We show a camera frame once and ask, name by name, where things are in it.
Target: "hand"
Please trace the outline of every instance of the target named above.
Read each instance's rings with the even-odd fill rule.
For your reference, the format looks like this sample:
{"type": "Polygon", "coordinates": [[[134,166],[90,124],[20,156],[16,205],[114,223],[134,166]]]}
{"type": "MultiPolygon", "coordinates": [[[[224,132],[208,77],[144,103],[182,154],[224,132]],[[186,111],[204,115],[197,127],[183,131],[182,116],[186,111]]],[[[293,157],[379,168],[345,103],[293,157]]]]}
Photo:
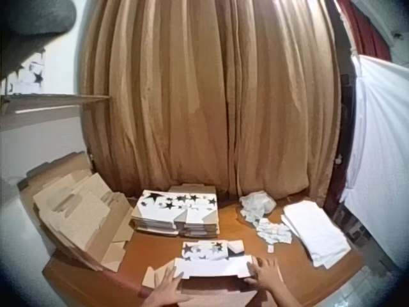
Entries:
{"type": "Polygon", "coordinates": [[[286,287],[281,280],[276,257],[273,259],[257,258],[257,261],[258,264],[248,263],[250,270],[255,274],[255,278],[245,278],[245,282],[271,292],[281,291],[286,287]]]}
{"type": "Polygon", "coordinates": [[[155,289],[149,295],[149,297],[142,304],[142,307],[159,307],[166,306],[170,304],[187,302],[190,297],[176,292],[176,288],[179,285],[183,273],[181,273],[175,279],[173,278],[176,268],[173,267],[172,270],[169,268],[165,271],[164,279],[159,285],[159,277],[155,273],[155,289]]]}

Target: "stack of printed cardboard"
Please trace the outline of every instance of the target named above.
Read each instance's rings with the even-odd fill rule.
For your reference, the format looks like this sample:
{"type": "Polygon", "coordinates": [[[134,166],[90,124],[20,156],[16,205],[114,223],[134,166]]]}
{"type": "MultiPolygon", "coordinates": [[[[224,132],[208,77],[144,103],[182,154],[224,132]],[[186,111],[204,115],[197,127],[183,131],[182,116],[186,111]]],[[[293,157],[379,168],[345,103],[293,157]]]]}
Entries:
{"type": "Polygon", "coordinates": [[[215,193],[145,190],[132,219],[135,228],[144,232],[187,237],[216,237],[219,234],[215,193]]]}
{"type": "Polygon", "coordinates": [[[118,271],[133,234],[132,207],[123,194],[82,169],[54,178],[33,199],[40,221],[65,253],[96,271],[118,271]]]}

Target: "wooden table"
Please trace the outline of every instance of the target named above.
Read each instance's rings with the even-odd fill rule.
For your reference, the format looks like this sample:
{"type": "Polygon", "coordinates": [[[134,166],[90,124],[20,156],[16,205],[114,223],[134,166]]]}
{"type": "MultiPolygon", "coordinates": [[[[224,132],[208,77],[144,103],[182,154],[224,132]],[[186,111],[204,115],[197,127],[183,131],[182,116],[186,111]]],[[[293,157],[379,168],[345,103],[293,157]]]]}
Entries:
{"type": "MultiPolygon", "coordinates": [[[[255,229],[243,221],[240,206],[235,203],[219,205],[219,239],[244,242],[245,252],[254,256],[269,257],[265,241],[257,236],[255,229]]],[[[276,208],[269,217],[280,223],[282,208],[276,208]]],[[[154,269],[181,255],[183,241],[187,238],[169,238],[135,232],[127,244],[127,253],[118,273],[94,272],[79,262],[56,253],[43,270],[48,281],[85,306],[139,306],[142,299],[141,283],[147,266],[154,269]]],[[[291,244],[276,244],[274,255],[284,282],[304,306],[313,306],[336,291],[358,272],[363,263],[355,250],[329,270],[314,268],[302,243],[293,236],[291,244]]],[[[261,304],[265,294],[258,294],[249,306],[261,304]]]]}

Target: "crumpled plastic bag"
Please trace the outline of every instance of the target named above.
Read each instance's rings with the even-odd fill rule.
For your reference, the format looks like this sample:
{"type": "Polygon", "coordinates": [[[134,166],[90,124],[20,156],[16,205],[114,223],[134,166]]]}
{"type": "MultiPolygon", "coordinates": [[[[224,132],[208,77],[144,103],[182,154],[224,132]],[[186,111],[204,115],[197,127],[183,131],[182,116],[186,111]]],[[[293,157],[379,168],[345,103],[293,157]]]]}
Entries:
{"type": "Polygon", "coordinates": [[[247,222],[257,227],[259,220],[265,214],[271,213],[277,205],[274,199],[264,191],[250,193],[247,196],[240,197],[240,203],[243,209],[240,211],[247,222]]]}

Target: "red curtain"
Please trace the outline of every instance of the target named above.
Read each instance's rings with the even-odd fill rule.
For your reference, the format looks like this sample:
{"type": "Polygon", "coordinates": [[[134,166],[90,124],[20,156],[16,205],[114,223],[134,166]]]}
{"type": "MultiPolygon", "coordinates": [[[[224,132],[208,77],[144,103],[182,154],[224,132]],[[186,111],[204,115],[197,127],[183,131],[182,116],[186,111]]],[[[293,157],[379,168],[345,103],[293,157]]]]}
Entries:
{"type": "Polygon", "coordinates": [[[391,61],[389,46],[381,34],[351,0],[337,0],[351,28],[359,54],[391,61]]]}

